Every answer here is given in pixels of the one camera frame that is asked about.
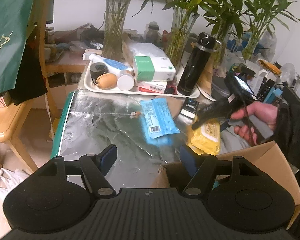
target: wooden floor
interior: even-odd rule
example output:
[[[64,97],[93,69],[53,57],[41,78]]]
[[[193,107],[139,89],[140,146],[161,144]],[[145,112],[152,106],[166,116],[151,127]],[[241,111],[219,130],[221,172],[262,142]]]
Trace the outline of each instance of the wooden floor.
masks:
[[[49,122],[50,120],[45,109],[31,109],[20,133],[21,141],[38,167],[41,167],[49,160],[52,150],[52,142],[47,142],[47,140],[50,140]],[[11,171],[25,168],[9,146],[4,143],[0,143],[0,163],[4,168]],[[9,231],[10,227],[3,214],[2,201],[0,199],[0,238]]]

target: person's hand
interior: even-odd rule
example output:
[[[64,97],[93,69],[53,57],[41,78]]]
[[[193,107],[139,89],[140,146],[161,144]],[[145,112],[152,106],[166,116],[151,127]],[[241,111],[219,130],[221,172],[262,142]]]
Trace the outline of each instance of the person's hand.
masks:
[[[254,114],[260,121],[265,122],[272,131],[275,130],[278,114],[278,108],[276,106],[256,101],[247,106],[247,112],[248,115]],[[245,116],[245,111],[242,108],[239,111],[233,113],[231,115],[231,119],[240,120]],[[257,135],[254,132],[253,127],[251,127],[252,139],[250,138],[250,133],[247,125],[244,125],[243,127],[234,127],[234,133],[245,139],[250,145],[257,145]]]

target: green bag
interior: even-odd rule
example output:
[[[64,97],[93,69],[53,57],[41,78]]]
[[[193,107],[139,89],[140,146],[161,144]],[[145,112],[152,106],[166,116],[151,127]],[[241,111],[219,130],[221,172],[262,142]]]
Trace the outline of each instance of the green bag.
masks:
[[[0,0],[0,93],[16,84],[34,0]]]

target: white box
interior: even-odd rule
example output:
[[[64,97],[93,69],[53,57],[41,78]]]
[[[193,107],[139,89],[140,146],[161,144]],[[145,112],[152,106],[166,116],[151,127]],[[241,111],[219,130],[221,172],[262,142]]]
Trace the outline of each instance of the white box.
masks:
[[[167,81],[141,81],[137,82],[136,86],[163,94],[167,88]]]
[[[167,57],[135,56],[133,71],[137,82],[173,80],[176,69]]]

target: barcode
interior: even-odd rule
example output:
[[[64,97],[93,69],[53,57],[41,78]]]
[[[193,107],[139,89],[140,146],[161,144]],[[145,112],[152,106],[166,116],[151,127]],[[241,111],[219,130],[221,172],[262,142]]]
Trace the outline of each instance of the barcode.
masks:
[[[158,90],[158,91],[161,91],[162,89],[161,88],[157,88],[157,87],[153,87],[153,86],[150,86],[151,89],[154,89],[154,90]]]
[[[158,132],[160,131],[160,126],[152,126],[150,127],[151,132]]]

